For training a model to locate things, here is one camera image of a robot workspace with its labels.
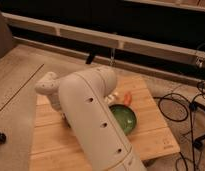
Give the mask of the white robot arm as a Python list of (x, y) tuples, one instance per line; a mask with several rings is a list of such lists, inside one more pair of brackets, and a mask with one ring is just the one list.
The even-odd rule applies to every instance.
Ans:
[(62, 78), (49, 72), (35, 90), (64, 113), (93, 171), (147, 171), (105, 102), (116, 85), (114, 70), (101, 66)]

